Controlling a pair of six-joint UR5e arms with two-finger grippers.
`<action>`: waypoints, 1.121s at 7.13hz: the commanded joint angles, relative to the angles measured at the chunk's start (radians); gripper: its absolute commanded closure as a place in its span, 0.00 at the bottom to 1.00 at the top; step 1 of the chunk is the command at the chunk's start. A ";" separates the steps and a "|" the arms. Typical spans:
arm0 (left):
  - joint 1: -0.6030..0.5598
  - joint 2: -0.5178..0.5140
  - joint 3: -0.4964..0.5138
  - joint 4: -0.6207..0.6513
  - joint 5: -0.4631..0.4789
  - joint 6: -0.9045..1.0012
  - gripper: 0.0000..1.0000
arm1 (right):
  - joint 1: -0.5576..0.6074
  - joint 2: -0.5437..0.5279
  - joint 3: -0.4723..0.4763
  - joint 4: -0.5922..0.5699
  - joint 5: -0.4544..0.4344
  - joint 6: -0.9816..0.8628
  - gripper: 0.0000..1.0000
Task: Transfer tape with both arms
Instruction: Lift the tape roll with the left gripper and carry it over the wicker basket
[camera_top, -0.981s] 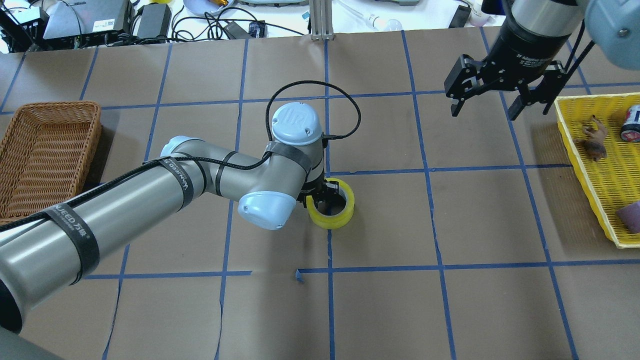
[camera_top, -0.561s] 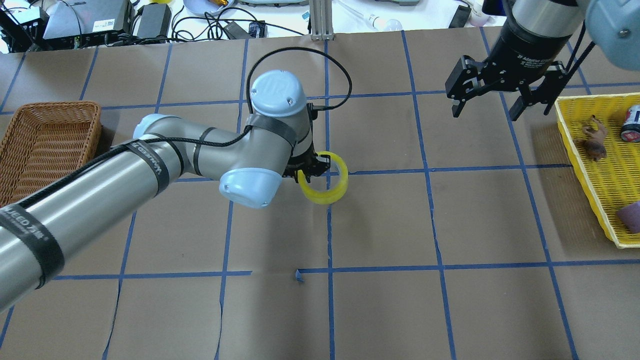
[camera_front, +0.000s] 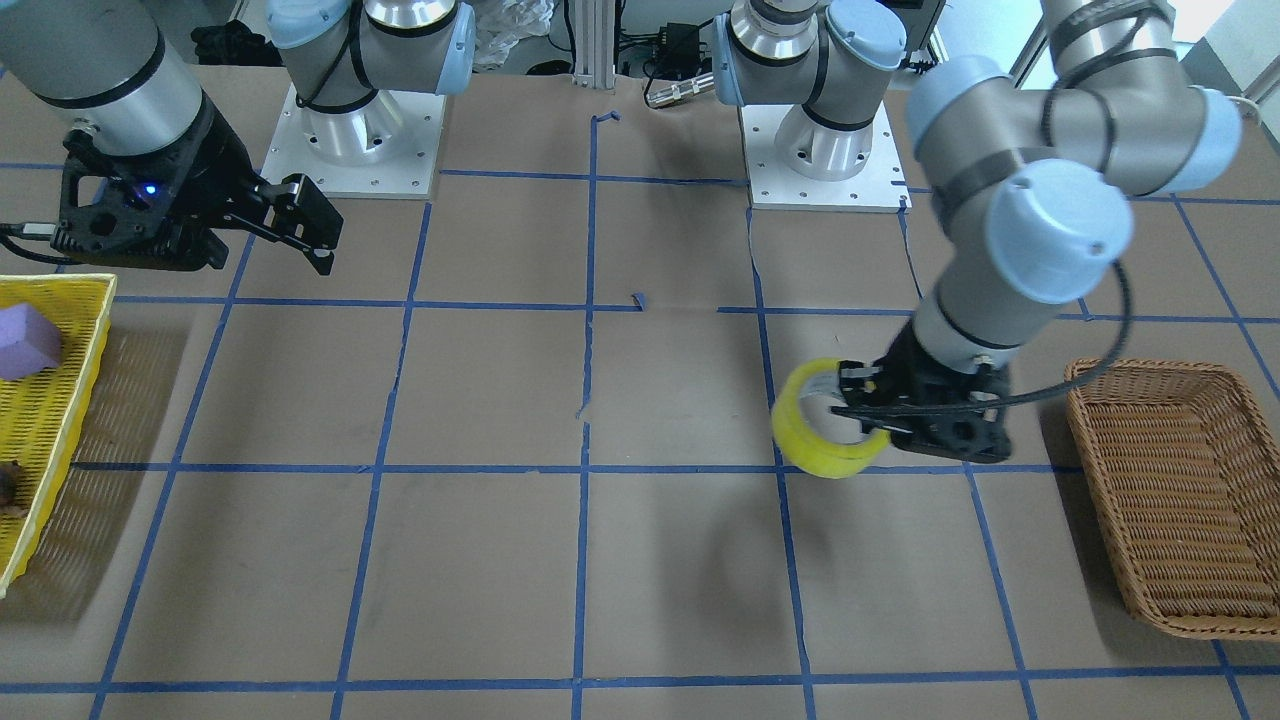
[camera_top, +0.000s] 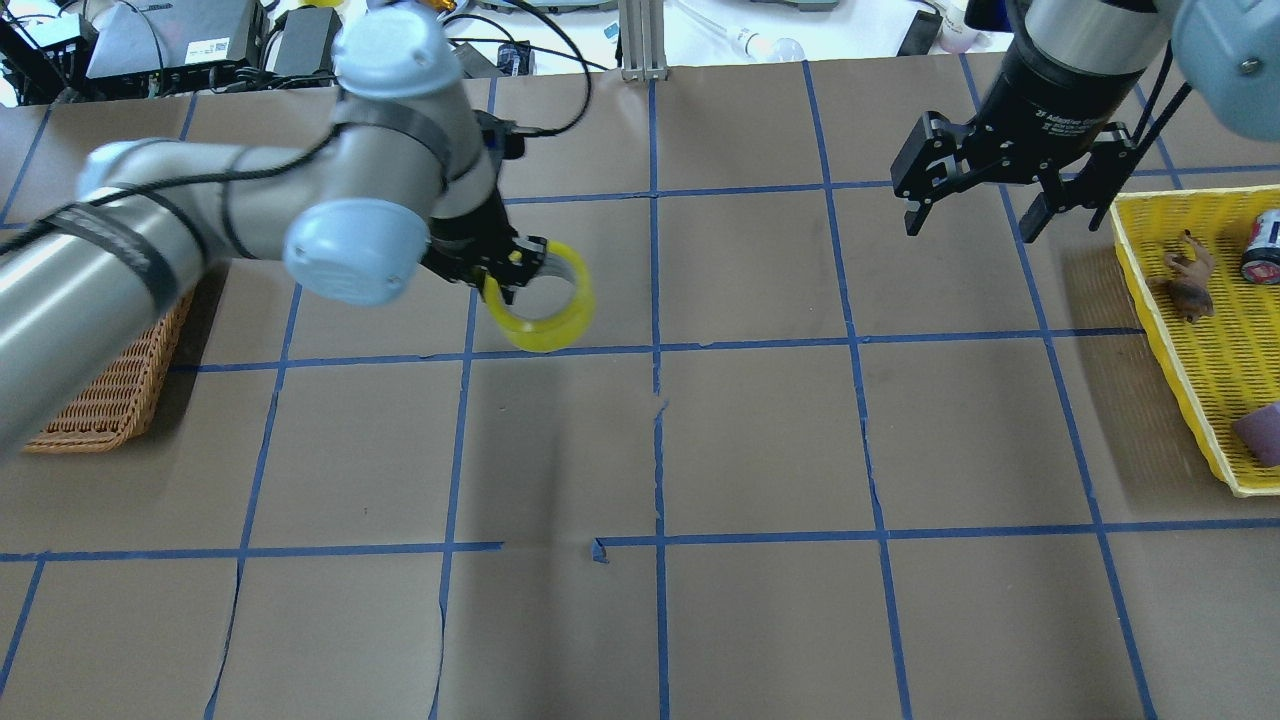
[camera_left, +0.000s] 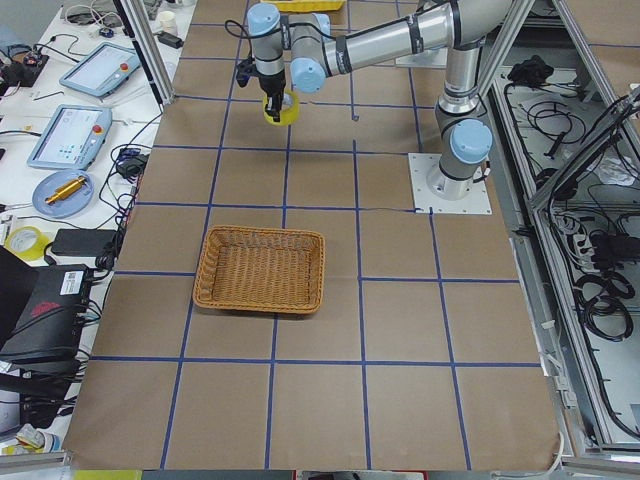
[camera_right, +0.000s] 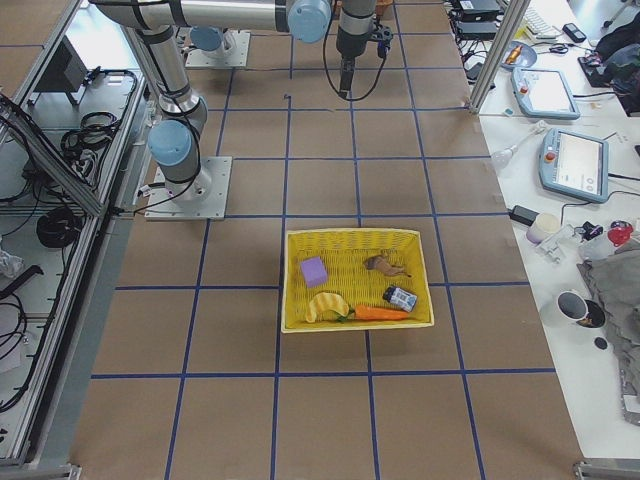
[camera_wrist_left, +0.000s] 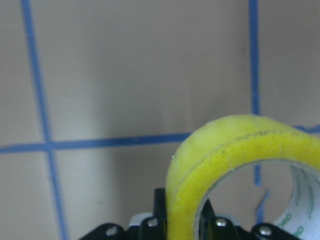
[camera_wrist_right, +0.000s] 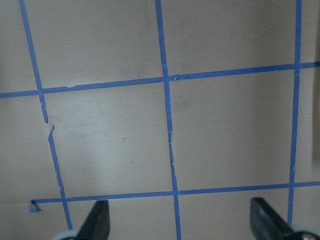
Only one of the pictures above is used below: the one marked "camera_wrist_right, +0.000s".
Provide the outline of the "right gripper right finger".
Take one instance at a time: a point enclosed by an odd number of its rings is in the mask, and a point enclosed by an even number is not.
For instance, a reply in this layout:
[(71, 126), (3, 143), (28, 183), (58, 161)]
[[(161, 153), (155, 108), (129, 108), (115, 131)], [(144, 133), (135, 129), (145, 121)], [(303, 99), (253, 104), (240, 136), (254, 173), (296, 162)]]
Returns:
[(250, 230), (256, 240), (299, 240), (283, 218), (262, 197), (250, 200)]

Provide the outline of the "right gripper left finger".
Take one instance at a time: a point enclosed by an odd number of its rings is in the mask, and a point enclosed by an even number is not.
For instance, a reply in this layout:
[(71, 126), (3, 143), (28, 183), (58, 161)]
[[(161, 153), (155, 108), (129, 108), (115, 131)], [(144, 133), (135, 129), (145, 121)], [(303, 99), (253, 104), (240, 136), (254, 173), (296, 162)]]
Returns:
[(76, 240), (107, 240), (111, 231), (109, 201), (98, 200), (93, 205)]

